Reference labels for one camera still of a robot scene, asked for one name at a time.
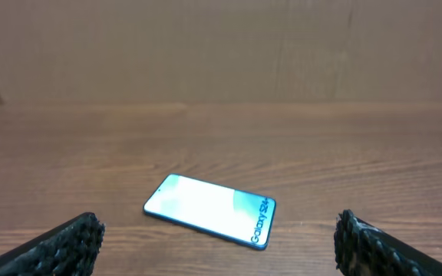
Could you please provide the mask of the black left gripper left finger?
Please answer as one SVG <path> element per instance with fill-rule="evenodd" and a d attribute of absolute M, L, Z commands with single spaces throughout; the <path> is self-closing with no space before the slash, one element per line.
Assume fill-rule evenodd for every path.
<path fill-rule="evenodd" d="M 0 255 L 0 276 L 90 276 L 104 233 L 93 212 L 82 213 Z"/>

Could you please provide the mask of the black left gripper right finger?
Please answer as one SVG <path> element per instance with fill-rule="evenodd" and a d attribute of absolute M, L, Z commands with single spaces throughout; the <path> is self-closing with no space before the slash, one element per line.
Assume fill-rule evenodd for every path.
<path fill-rule="evenodd" d="M 336 269 L 345 276 L 442 276 L 442 262 L 346 209 L 334 233 Z"/>

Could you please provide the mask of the blue Galaxy smartphone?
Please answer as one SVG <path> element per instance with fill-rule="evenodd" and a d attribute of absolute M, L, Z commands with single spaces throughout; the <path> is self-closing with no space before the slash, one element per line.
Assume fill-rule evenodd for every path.
<path fill-rule="evenodd" d="M 178 174 L 143 205 L 148 215 L 257 250 L 269 243 L 275 210 L 271 197 Z"/>

